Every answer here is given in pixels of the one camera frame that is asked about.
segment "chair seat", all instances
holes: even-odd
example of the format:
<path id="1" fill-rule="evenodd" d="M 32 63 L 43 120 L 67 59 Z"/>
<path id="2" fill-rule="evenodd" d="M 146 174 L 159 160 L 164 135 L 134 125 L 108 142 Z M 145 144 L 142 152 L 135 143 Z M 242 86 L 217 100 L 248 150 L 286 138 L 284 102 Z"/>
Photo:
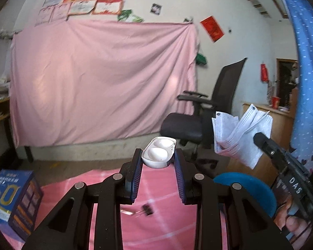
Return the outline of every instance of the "chair seat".
<path id="1" fill-rule="evenodd" d="M 160 134 L 200 144 L 203 139 L 201 118 L 172 112 L 162 123 Z"/>

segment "mesh chair back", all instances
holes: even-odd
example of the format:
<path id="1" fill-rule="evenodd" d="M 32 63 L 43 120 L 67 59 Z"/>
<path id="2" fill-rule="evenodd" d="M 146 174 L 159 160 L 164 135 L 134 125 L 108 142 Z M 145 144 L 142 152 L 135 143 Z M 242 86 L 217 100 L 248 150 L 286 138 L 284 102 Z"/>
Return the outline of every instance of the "mesh chair back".
<path id="1" fill-rule="evenodd" d="M 231 113 L 234 93 L 246 60 L 222 68 L 211 97 L 217 103 L 217 111 Z"/>

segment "chair armrest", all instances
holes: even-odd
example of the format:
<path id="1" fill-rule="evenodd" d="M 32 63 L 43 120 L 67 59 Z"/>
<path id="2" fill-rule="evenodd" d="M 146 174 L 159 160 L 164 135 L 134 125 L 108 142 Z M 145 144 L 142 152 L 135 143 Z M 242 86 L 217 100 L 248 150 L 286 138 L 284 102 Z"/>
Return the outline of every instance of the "chair armrest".
<path id="1" fill-rule="evenodd" d="M 214 105 L 214 103 L 211 100 L 202 99 L 201 97 L 196 97 L 196 96 L 192 96 L 192 95 L 178 95 L 177 99 L 179 101 L 191 101 L 191 102 L 205 103 L 205 104 L 209 104 L 209 105 Z"/>
<path id="2" fill-rule="evenodd" d="M 209 97 L 208 95 L 205 95 L 205 94 L 201 94 L 195 91 L 187 91 L 187 90 L 183 91 L 183 94 L 196 95 L 196 96 L 205 97 L 205 98 Z"/>

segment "white container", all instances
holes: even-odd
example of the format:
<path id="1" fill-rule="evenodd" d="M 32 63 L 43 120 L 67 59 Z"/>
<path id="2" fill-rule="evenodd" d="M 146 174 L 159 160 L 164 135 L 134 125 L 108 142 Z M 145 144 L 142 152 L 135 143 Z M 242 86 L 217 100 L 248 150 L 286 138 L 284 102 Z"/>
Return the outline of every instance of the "white container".
<path id="1" fill-rule="evenodd" d="M 145 165 L 154 169 L 165 168 L 174 154 L 176 139 L 158 136 L 152 139 L 143 150 L 142 160 Z"/>

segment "red cup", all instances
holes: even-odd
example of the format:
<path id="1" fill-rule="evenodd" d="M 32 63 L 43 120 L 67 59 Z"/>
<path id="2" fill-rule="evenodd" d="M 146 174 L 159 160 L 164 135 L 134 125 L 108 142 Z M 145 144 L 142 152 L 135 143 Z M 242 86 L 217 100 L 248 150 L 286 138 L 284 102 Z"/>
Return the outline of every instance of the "red cup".
<path id="1" fill-rule="evenodd" d="M 272 97 L 272 107 L 274 109 L 278 109 L 280 99 L 280 97 Z"/>

